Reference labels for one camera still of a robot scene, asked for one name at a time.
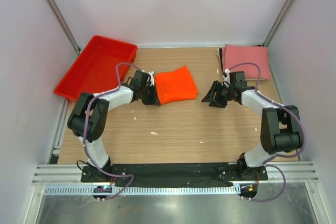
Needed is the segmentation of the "orange t shirt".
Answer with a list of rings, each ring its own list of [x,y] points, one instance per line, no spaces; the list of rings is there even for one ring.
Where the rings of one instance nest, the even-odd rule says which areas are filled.
[[[197,98],[198,89],[187,66],[158,73],[154,81],[160,105]]]

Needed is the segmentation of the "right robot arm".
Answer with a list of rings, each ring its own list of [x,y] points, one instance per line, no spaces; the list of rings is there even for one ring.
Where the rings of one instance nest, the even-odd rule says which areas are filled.
[[[255,86],[248,85],[242,71],[226,70],[224,81],[214,81],[202,99],[215,108],[225,108],[229,101],[249,107],[261,117],[260,144],[242,153],[234,167],[241,179],[256,179],[268,161],[303,147],[305,135],[298,108],[264,96]]]

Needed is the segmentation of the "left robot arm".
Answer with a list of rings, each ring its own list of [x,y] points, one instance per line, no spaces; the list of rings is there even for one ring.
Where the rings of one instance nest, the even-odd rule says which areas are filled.
[[[68,128],[82,143],[88,168],[100,182],[112,175],[111,159],[103,145],[102,134],[108,112],[122,105],[141,100],[145,105],[159,105],[153,71],[137,70],[126,83],[101,93],[83,92],[68,119]]]

